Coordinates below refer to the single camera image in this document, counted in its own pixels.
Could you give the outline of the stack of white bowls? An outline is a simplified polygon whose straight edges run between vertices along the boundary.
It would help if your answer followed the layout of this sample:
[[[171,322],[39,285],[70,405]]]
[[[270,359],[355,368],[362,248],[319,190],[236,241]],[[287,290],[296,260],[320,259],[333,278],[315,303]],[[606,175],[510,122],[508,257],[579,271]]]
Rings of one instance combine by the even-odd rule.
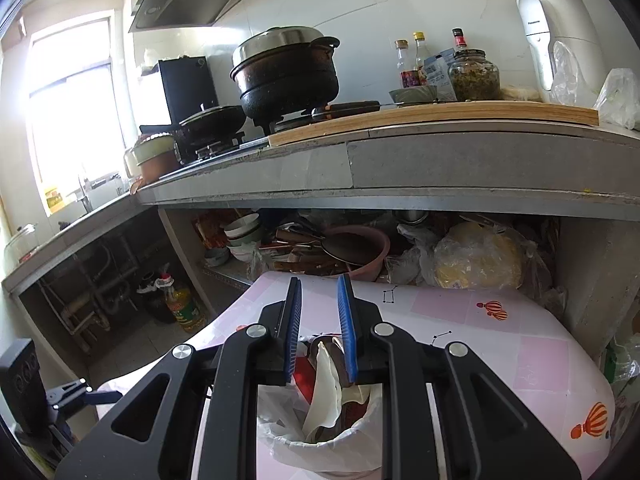
[[[228,238],[228,248],[231,255],[236,260],[249,263],[264,235],[260,215],[257,212],[252,212],[234,220],[222,229]]]

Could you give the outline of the small red label bottle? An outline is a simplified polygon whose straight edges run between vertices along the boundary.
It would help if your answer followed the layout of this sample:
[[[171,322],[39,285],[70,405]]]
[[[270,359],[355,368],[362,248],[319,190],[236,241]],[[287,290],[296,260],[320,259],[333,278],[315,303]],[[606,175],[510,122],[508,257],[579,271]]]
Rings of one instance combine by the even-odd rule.
[[[419,73],[413,68],[410,60],[408,41],[405,39],[397,39],[395,41],[395,47],[397,52],[397,70],[401,85],[404,88],[420,86]]]

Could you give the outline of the white ceramic soup spoon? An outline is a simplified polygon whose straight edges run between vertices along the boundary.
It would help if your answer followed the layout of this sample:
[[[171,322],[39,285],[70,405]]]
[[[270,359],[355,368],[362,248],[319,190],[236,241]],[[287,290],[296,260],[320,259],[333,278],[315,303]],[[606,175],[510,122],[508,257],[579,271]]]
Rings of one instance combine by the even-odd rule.
[[[366,404],[369,400],[371,387],[368,385],[358,386],[355,385],[348,377],[345,353],[341,339],[337,336],[331,337],[330,356],[333,360],[334,366],[337,370],[338,380],[340,381],[342,392],[342,404],[357,403],[360,405]]]

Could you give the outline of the clear plastic bag on counter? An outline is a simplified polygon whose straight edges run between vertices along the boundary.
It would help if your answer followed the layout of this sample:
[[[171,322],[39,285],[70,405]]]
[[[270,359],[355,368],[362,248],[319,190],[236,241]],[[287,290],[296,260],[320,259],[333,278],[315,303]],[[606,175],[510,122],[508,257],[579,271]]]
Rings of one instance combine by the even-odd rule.
[[[596,89],[587,84],[576,55],[562,41],[553,46],[553,61],[552,103],[590,107],[598,112],[600,122],[639,130],[639,77],[633,70],[613,68]]]

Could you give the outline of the large black stockpot steel lid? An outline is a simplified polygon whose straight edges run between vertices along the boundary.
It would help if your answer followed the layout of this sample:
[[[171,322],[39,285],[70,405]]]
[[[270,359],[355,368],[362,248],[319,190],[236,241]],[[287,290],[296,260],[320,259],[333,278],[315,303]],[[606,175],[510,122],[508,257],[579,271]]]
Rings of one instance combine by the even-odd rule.
[[[287,114],[313,110],[338,95],[334,51],[341,41],[308,26],[271,27],[232,53],[230,78],[245,115],[269,128]]]

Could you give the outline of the brown pot green lid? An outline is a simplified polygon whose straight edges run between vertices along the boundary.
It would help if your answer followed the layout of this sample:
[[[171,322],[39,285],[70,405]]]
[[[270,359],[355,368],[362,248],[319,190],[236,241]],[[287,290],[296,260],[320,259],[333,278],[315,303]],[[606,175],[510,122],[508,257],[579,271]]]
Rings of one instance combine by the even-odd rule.
[[[124,164],[129,180],[142,179],[144,183],[156,182],[181,167],[175,139],[166,132],[140,136],[125,152]]]

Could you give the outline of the black wok with lid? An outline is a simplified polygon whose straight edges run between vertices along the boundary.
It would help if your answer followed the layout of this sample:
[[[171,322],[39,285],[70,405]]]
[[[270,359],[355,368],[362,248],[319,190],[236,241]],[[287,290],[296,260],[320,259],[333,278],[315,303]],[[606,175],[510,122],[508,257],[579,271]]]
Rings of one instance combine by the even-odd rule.
[[[242,142],[246,115],[239,105],[216,106],[172,125],[142,125],[142,134],[169,133],[181,154],[194,154],[206,146],[235,146]]]

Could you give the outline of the wooden cutting board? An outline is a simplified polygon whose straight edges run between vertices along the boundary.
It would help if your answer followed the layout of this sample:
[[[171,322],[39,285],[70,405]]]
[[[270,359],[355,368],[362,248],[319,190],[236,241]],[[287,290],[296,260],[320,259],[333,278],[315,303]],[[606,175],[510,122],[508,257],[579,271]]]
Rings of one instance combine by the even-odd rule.
[[[532,101],[470,101],[421,104],[379,110],[317,122],[308,126],[270,134],[270,146],[350,133],[372,128],[422,124],[422,122],[460,122],[460,120],[538,120],[581,126],[600,125],[599,113],[592,108]]]

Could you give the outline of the bag of yellow food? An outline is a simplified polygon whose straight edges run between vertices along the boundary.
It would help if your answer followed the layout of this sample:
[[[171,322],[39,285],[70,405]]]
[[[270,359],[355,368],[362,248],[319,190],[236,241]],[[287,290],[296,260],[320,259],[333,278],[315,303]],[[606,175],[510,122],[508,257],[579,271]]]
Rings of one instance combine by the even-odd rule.
[[[552,285],[537,245],[507,226],[458,223],[435,245],[433,257],[442,288],[513,288],[536,295]]]

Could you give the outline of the pink plastic basin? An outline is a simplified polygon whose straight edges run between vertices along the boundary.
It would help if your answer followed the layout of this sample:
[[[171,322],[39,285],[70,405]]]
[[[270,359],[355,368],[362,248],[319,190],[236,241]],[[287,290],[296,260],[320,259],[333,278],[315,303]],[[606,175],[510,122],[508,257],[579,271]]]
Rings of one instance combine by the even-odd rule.
[[[346,263],[354,281],[374,282],[390,252],[390,239],[370,226],[336,226],[324,232],[322,249]]]

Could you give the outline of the cooking oil bottle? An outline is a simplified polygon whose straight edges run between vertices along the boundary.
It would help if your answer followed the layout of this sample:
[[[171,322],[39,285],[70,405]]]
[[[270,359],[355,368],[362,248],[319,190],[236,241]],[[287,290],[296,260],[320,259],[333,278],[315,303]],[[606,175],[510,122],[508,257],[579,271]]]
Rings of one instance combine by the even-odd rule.
[[[194,334],[205,325],[206,318],[198,310],[188,285],[162,273],[155,286],[163,293],[166,306],[185,332]]]

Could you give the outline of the white shell-shaped rice scoop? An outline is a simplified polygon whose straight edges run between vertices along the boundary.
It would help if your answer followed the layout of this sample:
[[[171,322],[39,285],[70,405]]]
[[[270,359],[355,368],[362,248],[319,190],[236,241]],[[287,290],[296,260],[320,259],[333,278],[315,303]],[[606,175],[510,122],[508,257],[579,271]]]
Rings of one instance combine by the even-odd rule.
[[[303,433],[308,443],[318,442],[319,432],[334,428],[341,416],[343,388],[332,354],[336,350],[337,346],[333,341],[318,343],[314,394],[303,424]]]

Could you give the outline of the yellow cap bottle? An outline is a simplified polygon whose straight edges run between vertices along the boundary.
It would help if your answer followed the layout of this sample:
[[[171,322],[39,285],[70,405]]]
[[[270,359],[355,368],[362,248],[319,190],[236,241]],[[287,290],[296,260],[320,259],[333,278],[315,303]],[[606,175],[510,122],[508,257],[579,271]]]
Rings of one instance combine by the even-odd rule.
[[[413,39],[416,42],[416,64],[414,69],[418,73],[420,84],[427,85],[427,76],[424,70],[426,60],[431,56],[431,52],[426,45],[424,32],[414,32]]]

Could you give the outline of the white kitchen appliance steel top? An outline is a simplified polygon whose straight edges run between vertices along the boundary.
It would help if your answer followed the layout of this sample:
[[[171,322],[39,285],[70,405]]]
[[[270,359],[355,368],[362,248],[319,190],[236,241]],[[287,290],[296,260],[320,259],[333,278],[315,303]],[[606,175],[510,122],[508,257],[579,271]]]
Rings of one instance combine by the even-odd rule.
[[[516,0],[524,34],[532,52],[540,96],[551,98],[552,84],[561,62],[554,57],[560,42],[576,60],[586,85],[580,106],[590,107],[602,84],[606,70],[598,34],[582,0]]]

